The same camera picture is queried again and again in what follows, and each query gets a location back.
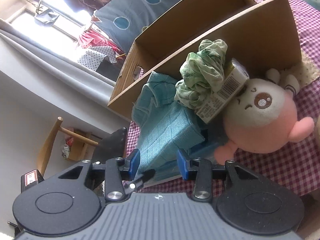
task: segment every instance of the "green cloth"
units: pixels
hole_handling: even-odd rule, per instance
[[[199,52],[189,53],[180,68],[182,80],[176,84],[174,99],[191,109],[199,108],[212,91],[218,91],[224,80],[223,66],[227,51],[223,40],[203,40]]]

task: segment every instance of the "red gingham tablecloth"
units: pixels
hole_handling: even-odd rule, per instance
[[[289,0],[297,25],[303,51],[320,67],[320,12],[302,0]],[[298,118],[318,118],[320,113],[320,80],[301,89],[295,97]],[[128,132],[127,155],[137,144],[140,129],[131,122]],[[269,179],[293,190],[307,194],[320,187],[320,150],[314,135],[300,143],[288,143],[271,154],[252,154],[238,150],[235,160]],[[144,192],[187,192],[191,194],[193,182],[175,179],[144,189]],[[213,180],[213,194],[223,191],[221,181]]]

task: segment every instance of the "gray grip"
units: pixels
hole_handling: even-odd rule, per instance
[[[224,222],[210,204],[195,202],[185,193],[133,193],[122,203],[108,204],[84,230],[62,237],[23,233],[18,240],[302,240],[294,232],[257,236]]]

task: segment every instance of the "black clamp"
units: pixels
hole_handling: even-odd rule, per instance
[[[20,228],[40,236],[63,236],[91,225],[108,203],[121,202],[154,175],[150,170],[135,178],[140,151],[106,164],[83,160],[25,189],[14,201],[13,215]],[[105,196],[93,190],[105,181]],[[123,185],[122,180],[132,180]]]
[[[214,210],[235,228],[258,235],[295,231],[304,206],[293,192],[245,166],[228,160],[225,165],[190,159],[180,149],[177,162],[184,180],[195,180],[192,199],[212,203]],[[224,180],[225,191],[212,198],[212,179]]]

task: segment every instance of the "plush toy eye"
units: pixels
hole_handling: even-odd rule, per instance
[[[259,93],[254,99],[254,105],[259,109],[268,108],[272,103],[272,97],[268,93]]]

